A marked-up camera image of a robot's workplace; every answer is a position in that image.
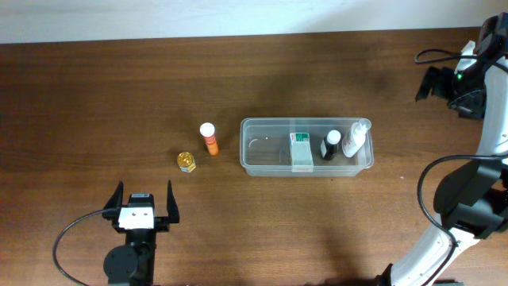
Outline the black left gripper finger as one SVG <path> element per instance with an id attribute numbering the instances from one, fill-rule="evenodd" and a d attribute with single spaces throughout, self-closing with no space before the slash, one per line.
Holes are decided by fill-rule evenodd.
<path id="1" fill-rule="evenodd" d="M 106 209 L 114 209 L 119 208 L 122 206 L 123 202 L 123 191 L 124 191 L 124 184 L 122 181 L 120 181 L 114 191 L 114 193 L 110 196 L 109 200 L 103 207 L 104 210 Z"/>
<path id="2" fill-rule="evenodd" d="M 179 208 L 170 180 L 167 182 L 167 217 L 170 223 L 179 223 Z"/>

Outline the white spray bottle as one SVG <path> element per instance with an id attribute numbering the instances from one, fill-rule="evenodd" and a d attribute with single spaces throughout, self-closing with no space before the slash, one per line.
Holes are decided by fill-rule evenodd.
<path id="1" fill-rule="evenodd" d="M 364 145 L 366 134 L 370 128 L 371 122 L 366 118 L 362 118 L 358 122 L 352 124 L 341 143 L 343 154 L 346 157 L 353 157 Z"/>

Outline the dark bottle white cap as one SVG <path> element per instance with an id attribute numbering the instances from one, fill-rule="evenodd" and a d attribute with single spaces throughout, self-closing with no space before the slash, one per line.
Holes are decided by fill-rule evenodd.
<path id="1" fill-rule="evenodd" d="M 332 160 L 337 152 L 341 140 L 341 133 L 338 130 L 330 130 L 323 138 L 320 145 L 321 157 L 324 160 Z"/>

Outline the white green medicine box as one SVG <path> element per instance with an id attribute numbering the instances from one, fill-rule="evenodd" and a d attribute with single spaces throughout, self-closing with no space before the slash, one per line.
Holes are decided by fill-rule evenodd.
<path id="1" fill-rule="evenodd" d="M 312 172 L 313 155 L 308 133 L 290 133 L 290 154 L 292 172 Z"/>

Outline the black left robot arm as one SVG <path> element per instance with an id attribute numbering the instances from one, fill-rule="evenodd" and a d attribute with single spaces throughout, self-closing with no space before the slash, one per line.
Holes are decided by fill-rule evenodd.
<path id="1" fill-rule="evenodd" d="M 124 184 L 119 183 L 103 207 L 102 217 L 125 235 L 125 243 L 111 249 L 103 262 L 109 285 L 152 285 L 156 257 L 156 236 L 180 221 L 171 183 L 167 184 L 167 215 L 155 215 L 152 194 L 131 194 L 123 203 Z"/>

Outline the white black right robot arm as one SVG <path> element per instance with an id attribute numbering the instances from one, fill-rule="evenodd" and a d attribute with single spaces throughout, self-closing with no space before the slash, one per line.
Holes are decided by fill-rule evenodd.
<path id="1" fill-rule="evenodd" d="M 440 60 L 456 60 L 456 68 L 436 68 L 437 60 L 427 60 L 415 98 L 437 96 L 462 118 L 482 121 L 479 147 L 474 155 L 442 157 L 425 167 L 417 198 L 431 225 L 404 258 L 374 279 L 375 285 L 434 285 L 463 251 L 507 230 L 507 190 L 494 187 L 507 183 L 507 14 L 488 18 L 479 39 L 461 52 L 442 54 Z M 464 165 L 439 183 L 431 215 L 423 200 L 424 180 L 432 168 L 453 160 Z"/>

